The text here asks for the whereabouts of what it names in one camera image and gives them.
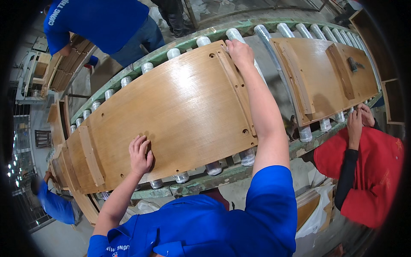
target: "curved wooden panel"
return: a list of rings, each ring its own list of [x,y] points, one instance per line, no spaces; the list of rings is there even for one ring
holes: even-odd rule
[[[257,145],[247,89],[222,40],[138,77],[104,102],[88,126],[105,183],[96,186],[78,130],[67,146],[83,194],[113,190],[130,171],[128,145],[152,142],[155,164],[140,183],[200,167]]]
[[[307,38],[272,38],[271,44],[285,72],[300,126],[334,115],[378,94],[371,63],[363,50]],[[328,50],[331,45],[338,48],[338,60]],[[296,60],[290,58],[289,51],[293,51]],[[346,64],[339,60],[347,62],[348,57],[353,57],[364,68],[358,68],[355,73],[347,70]],[[302,81],[297,73],[304,75]]]

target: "hand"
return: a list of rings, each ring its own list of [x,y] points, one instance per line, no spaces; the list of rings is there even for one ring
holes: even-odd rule
[[[131,171],[140,176],[143,176],[150,170],[153,162],[153,153],[151,150],[147,154],[147,159],[145,159],[145,152],[150,143],[150,140],[146,140],[146,138],[145,135],[142,137],[137,136],[131,141],[129,146]]]
[[[360,146],[361,132],[363,131],[363,124],[361,121],[361,111],[354,111],[348,116],[348,148],[357,150]]]
[[[363,125],[366,127],[374,127],[375,120],[369,107],[363,103],[360,103],[357,105],[357,110],[361,111]]]
[[[247,44],[237,39],[226,40],[231,59],[240,71],[254,68],[254,52]]]

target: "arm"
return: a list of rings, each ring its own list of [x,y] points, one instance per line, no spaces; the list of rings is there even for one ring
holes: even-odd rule
[[[353,188],[355,169],[358,160],[361,132],[363,130],[361,111],[350,113],[347,121],[348,149],[345,151],[344,162],[339,174],[337,191],[335,192],[335,207],[341,210],[348,192]]]
[[[272,165],[289,169],[289,146],[281,113],[270,90],[254,67],[254,53],[247,44],[238,40],[227,40],[226,43],[231,58],[244,78],[251,117],[259,140],[253,176]]]
[[[147,154],[147,159],[145,159],[145,153],[149,143],[150,140],[146,140],[146,136],[137,136],[131,141],[129,153],[132,171],[104,203],[97,218],[93,235],[107,236],[107,232],[110,229],[118,227],[137,184],[151,167],[153,161],[153,153],[151,150]]]
[[[48,180],[51,178],[51,180],[56,183],[55,178],[53,177],[53,175],[51,174],[51,172],[46,171],[46,175],[44,175],[44,182],[46,182],[46,185],[48,183]]]
[[[61,48],[61,50],[59,51],[59,54],[61,54],[62,56],[69,56],[71,52],[72,52],[72,47],[70,43],[68,43],[65,47]]]

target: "metal grille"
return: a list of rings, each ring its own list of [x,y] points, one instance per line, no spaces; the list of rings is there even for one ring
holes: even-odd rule
[[[15,104],[17,88],[11,86],[8,98],[13,103],[13,156],[8,164],[6,177],[9,178],[9,187],[13,201],[21,213],[27,230],[34,232],[54,219],[47,215],[39,200],[30,189],[32,179],[37,177],[36,166],[32,155],[32,138],[34,132],[30,125],[30,105]]]

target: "person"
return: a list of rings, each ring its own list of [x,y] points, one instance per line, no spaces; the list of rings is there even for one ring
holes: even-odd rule
[[[318,171],[338,179],[334,201],[341,214],[367,227],[380,227],[401,176],[401,140],[382,132],[370,108],[360,103],[349,114],[347,128],[312,153]]]
[[[52,0],[44,10],[50,54],[70,54],[70,31],[127,67],[144,56],[140,44],[148,52],[164,45],[161,31],[148,11],[138,0]]]
[[[183,18],[183,6],[180,0],[151,0],[158,6],[158,10],[167,22],[170,32],[175,38],[187,36],[195,29]]]
[[[226,44],[244,78],[259,139],[245,210],[227,211],[199,194],[118,226],[152,165],[154,153],[145,157],[150,141],[137,136],[129,146],[131,172],[104,203],[87,256],[291,256],[296,250],[297,203],[281,113],[254,67],[251,48],[236,39]]]
[[[65,224],[78,224],[80,222],[81,210],[76,201],[67,201],[48,189],[48,180],[56,182],[51,172],[46,171],[44,179],[38,180],[37,177],[31,180],[31,191],[40,201],[44,211],[52,218]]]

